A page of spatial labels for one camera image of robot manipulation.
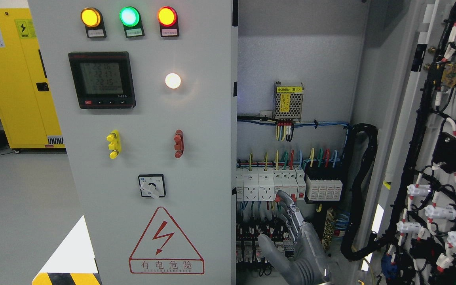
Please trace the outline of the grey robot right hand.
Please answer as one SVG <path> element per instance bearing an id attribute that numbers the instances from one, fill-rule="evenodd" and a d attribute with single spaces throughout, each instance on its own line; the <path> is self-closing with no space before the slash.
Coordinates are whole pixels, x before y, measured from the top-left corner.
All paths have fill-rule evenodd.
<path id="1" fill-rule="evenodd" d="M 293 199 L 284 191 L 277 191 L 281 204 L 286 206 L 284 221 L 294 242 L 294 260 L 281 254 L 271 238 L 261 234 L 259 246 L 268 260 L 290 285 L 333 285 L 327 255 L 313 225 L 306 222 Z"/>

